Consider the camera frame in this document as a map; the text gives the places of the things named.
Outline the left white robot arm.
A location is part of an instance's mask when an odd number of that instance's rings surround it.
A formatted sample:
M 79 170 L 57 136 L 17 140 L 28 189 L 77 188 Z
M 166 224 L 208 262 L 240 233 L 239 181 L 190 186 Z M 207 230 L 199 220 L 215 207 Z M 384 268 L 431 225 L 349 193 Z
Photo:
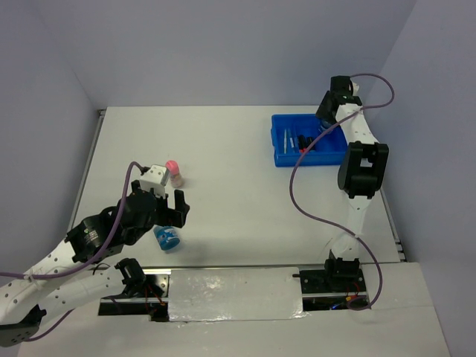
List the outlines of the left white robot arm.
M 147 285 L 134 258 L 123 258 L 104 271 L 79 278 L 158 225 L 182 228 L 190 210 L 184 192 L 175 190 L 174 208 L 166 196 L 131 184 L 132 192 L 115 206 L 86 217 L 43 260 L 1 288 L 1 346 L 36 340 L 40 327 L 92 300 L 114 295 L 135 297 Z

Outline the pink black highlighter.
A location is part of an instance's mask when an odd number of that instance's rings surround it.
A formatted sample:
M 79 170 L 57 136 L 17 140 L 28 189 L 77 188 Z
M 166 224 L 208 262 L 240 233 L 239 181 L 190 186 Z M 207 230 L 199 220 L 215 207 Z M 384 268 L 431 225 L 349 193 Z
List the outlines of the pink black highlighter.
M 303 153 L 308 147 L 308 141 L 304 135 L 299 135 L 297 137 L 299 153 Z

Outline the orange black highlighter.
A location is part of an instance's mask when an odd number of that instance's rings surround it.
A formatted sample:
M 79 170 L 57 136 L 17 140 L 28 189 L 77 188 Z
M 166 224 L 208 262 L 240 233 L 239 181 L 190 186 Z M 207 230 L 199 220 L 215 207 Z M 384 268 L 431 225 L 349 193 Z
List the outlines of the orange black highlighter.
M 306 138 L 306 147 L 309 148 L 310 151 L 315 151 L 316 150 L 315 145 L 313 144 L 314 140 L 315 139 L 311 136 Z

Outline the blue black highlighter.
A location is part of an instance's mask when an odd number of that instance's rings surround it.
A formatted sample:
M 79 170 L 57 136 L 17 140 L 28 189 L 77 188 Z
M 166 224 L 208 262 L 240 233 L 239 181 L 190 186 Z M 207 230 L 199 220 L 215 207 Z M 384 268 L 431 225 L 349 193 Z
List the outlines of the blue black highlighter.
M 292 137 L 292 146 L 295 152 L 299 152 L 298 139 L 295 136 Z

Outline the blue patterned round jar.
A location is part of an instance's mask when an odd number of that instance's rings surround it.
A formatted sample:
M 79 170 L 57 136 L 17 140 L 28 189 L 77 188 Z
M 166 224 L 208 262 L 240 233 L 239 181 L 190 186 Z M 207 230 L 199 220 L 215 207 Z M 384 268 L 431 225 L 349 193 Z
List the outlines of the blue patterned round jar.
M 319 129 L 320 132 L 327 131 L 331 126 L 333 126 L 336 121 L 333 118 L 319 118 Z

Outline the pink capped eraser bottle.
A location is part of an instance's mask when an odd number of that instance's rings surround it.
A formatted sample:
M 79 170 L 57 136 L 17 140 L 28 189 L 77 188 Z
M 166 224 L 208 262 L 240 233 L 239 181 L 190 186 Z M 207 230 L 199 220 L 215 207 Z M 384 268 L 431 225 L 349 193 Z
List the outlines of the pink capped eraser bottle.
M 184 179 L 181 175 L 179 165 L 176 161 L 169 160 L 166 163 L 166 168 L 170 172 L 169 182 L 174 188 L 180 188 L 184 184 Z

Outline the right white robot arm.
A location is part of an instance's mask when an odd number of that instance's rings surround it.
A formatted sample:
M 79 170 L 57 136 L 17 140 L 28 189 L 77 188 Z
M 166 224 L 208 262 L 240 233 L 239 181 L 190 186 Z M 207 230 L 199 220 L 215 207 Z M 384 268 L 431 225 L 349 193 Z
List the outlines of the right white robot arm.
M 324 285 L 332 291 L 350 289 L 358 280 L 360 247 L 358 241 L 367 209 L 380 190 L 389 148 L 370 131 L 358 86 L 348 76 L 334 76 L 316 112 L 321 127 L 340 125 L 347 150 L 338 170 L 338 188 L 347 195 L 347 224 L 335 241 L 324 265 Z

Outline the blue labelled tub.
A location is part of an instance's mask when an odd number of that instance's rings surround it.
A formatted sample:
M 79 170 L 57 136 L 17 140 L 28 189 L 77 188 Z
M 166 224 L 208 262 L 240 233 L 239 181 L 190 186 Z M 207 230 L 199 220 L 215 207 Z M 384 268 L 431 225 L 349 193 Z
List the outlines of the blue labelled tub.
M 153 228 L 155 239 L 162 251 L 169 251 L 180 244 L 181 240 L 172 226 L 155 226 Z

